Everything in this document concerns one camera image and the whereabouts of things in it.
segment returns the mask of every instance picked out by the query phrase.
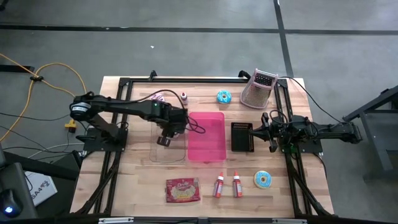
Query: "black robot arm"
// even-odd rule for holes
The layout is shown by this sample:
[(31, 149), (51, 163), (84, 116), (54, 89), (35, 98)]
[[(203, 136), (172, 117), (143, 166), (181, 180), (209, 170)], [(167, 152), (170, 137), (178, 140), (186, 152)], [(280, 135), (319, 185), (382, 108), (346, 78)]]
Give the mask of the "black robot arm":
[[(101, 131), (102, 141), (119, 143), (124, 140), (127, 130), (118, 128), (115, 124), (106, 122), (98, 113), (111, 112), (136, 115), (140, 118), (155, 122), (162, 128), (162, 136), (157, 143), (169, 146), (170, 138), (175, 134), (183, 134), (188, 123), (187, 110), (155, 100), (123, 101), (110, 97), (94, 95), (89, 92), (77, 96), (70, 105), (70, 116), (77, 121), (86, 121), (94, 128)], [(80, 140), (92, 140), (93, 136), (80, 136)]]
[(268, 120), (268, 114), (263, 113), (261, 127), (253, 130), (251, 134), (264, 141), (269, 141), (271, 152), (275, 152), (278, 147), (274, 138), (278, 138), (282, 145), (316, 139), (340, 139), (353, 144), (362, 141), (358, 127), (351, 122), (317, 124), (309, 121), (307, 117), (298, 115), (293, 115), (292, 120), (288, 123), (280, 121), (279, 118), (273, 118), (273, 122), (269, 124)]

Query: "yellow cable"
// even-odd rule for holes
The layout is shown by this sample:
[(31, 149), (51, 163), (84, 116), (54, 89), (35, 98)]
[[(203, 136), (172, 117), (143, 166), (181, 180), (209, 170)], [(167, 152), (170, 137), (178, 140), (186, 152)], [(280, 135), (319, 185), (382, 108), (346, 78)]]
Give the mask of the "yellow cable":
[(85, 85), (83, 79), (81, 78), (81, 76), (79, 75), (79, 73), (76, 72), (76, 70), (73, 69), (71, 66), (66, 65), (66, 64), (64, 64), (64, 63), (55, 62), (55, 63), (50, 63), (50, 64), (43, 65), (43, 66), (41, 66), (41, 67), (37, 70), (36, 74), (38, 74), (38, 73), (41, 71), (41, 69), (43, 69), (43, 68), (45, 68), (45, 67), (48, 67), (48, 66), (51, 66), (51, 65), (61, 65), (61, 66), (67, 67), (67, 68), (69, 68), (71, 71), (73, 71), (73, 72), (77, 75), (77, 77), (79, 78), (79, 80), (80, 80), (80, 82), (81, 82), (81, 85), (83, 86), (83, 89), (84, 89), (85, 93), (87, 93), (86, 85)]
[[(83, 79), (81, 78), (81, 76), (79, 75), (79, 73), (76, 72), (76, 70), (74, 70), (73, 68), (71, 68), (71, 66), (69, 66), (69, 65), (66, 65), (66, 64), (64, 64), (64, 63), (57, 63), (57, 62), (56, 62), (56, 63), (50, 63), (50, 64), (46, 64), (46, 65), (41, 66), (41, 67), (36, 71), (36, 73), (34, 73), (34, 72), (31, 72), (29, 69), (23, 67), (22, 65), (20, 65), (20, 64), (17, 63), (16, 61), (12, 60), (12, 59), (9, 58), (9, 57), (7, 57), (7, 56), (5, 56), (5, 55), (3, 55), (3, 54), (0, 54), (0, 56), (4, 57), (5, 59), (9, 60), (10, 62), (12, 62), (12, 63), (14, 63), (14, 64), (16, 64), (16, 65), (18, 65), (18, 66), (20, 66), (20, 67), (23, 68), (25, 71), (27, 71), (27, 72), (29, 72), (30, 74), (32, 74), (34, 77), (38, 77), (38, 76), (39, 76), (39, 72), (40, 72), (43, 68), (49, 67), (49, 66), (51, 66), (51, 65), (61, 65), (61, 66), (67, 67), (67, 68), (69, 68), (71, 71), (73, 71), (73, 72), (77, 75), (77, 77), (80, 79), (81, 85), (83, 85), (83, 89), (84, 89), (85, 93), (87, 93), (86, 86), (85, 86), (85, 83), (84, 83)], [(64, 91), (65, 93), (68, 93), (68, 94), (71, 95), (72, 97), (75, 97), (75, 95), (74, 95), (73, 93), (71, 93), (70, 91), (68, 91), (68, 90), (66, 90), (66, 89), (63, 89), (63, 88), (60, 88), (60, 87), (57, 87), (57, 86), (53, 86), (53, 85), (51, 85), (49, 82), (47, 82), (47, 81), (45, 81), (45, 80), (43, 80), (43, 82), (44, 82), (46, 85), (48, 85), (49, 87), (51, 87), (51, 88), (54, 88), (54, 89), (60, 90), (60, 91)], [(33, 84), (34, 84), (34, 81), (31, 81), (31, 82), (30, 82), (30, 86), (29, 86), (29, 92), (28, 92), (28, 95), (27, 95), (27, 100), (26, 100), (25, 108), (22, 110), (22, 112), (21, 112), (21, 114), (19, 115), (19, 117), (15, 120), (14, 124), (12, 124), (12, 126), (9, 128), (9, 130), (8, 130), (8, 131), (4, 134), (4, 136), (0, 139), (0, 142), (3, 141), (4, 138), (6, 138), (6, 136), (10, 133), (10, 130), (13, 129), (13, 127), (19, 122), (21, 116), (24, 115), (24, 113), (25, 113), (25, 111), (26, 111), (26, 109), (27, 109), (27, 107), (28, 107), (28, 105), (29, 105), (30, 96), (31, 96), (31, 94), (32, 94), (32, 87), (33, 87)]]
[(11, 127), (9, 128), (9, 130), (7, 130), (7, 132), (2, 136), (2, 138), (0, 139), (0, 142), (4, 140), (4, 138), (6, 138), (6, 136), (10, 133), (10, 130), (13, 129), (13, 127), (18, 123), (18, 121), (20, 120), (21, 116), (24, 115), (26, 108), (29, 106), (29, 101), (30, 101), (30, 94), (32, 93), (32, 87), (33, 87), (33, 81), (30, 82), (29, 85), (29, 91), (27, 94), (27, 100), (26, 100), (26, 104), (24, 109), (22, 110), (21, 114), (19, 115), (19, 118), (17, 118), (14, 122), (14, 124), (11, 125)]

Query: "blue light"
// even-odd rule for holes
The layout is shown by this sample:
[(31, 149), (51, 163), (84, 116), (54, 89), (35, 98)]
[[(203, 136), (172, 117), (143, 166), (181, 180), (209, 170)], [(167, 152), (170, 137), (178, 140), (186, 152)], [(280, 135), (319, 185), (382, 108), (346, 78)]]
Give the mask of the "blue light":
[(11, 208), (11, 207), (7, 207), (7, 208), (5, 209), (5, 212), (11, 213), (11, 212), (12, 212), (12, 208)]

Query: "frosted donut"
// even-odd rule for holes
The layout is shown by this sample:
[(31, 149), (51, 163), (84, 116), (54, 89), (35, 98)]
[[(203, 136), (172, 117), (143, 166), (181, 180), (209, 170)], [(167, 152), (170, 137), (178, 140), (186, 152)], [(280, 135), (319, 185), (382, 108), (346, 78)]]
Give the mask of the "frosted donut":
[(263, 170), (254, 174), (254, 184), (260, 189), (266, 189), (271, 186), (272, 177), (271, 175)]
[(232, 100), (232, 95), (227, 90), (221, 90), (217, 94), (217, 101), (222, 104), (230, 103)]

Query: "metal grater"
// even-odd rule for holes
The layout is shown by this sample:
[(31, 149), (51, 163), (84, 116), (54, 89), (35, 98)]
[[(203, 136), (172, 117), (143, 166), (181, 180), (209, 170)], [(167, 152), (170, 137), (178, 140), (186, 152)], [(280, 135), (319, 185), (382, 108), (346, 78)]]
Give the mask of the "metal grater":
[(278, 75), (255, 69), (253, 76), (241, 93), (241, 102), (251, 108), (265, 108), (277, 80)]

